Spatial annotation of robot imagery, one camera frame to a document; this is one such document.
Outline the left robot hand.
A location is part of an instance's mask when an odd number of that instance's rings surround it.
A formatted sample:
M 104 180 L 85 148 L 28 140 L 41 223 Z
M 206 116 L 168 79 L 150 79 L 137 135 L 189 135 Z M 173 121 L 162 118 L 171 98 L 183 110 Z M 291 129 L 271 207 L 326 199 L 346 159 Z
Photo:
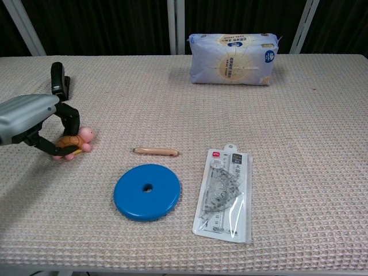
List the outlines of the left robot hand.
M 56 95 L 20 95 L 1 103 L 1 146 L 24 142 L 51 156 L 74 153 L 78 146 L 61 148 L 39 135 L 43 122 L 53 114 L 61 119 L 65 136 L 78 134 L 78 110 L 62 102 Z

